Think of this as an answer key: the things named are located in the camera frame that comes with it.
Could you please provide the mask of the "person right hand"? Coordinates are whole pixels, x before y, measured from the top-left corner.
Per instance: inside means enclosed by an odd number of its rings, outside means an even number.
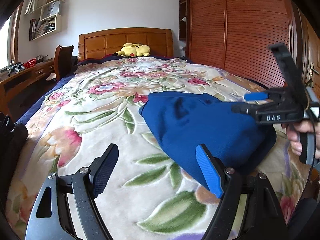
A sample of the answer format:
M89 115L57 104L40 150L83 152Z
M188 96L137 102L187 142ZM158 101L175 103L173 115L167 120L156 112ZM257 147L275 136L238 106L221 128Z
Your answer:
M293 123L291 126L289 124L281 124L283 129L286 129L286 135L288 140L290 141L290 145L292 148L292 152L296 155L300 155L302 153L303 146L298 139L298 134L301 133L311 133L315 129L316 133L316 159L319 159L319 139L320 139L320 129L319 122L312 125L311 121L303 120L299 123Z

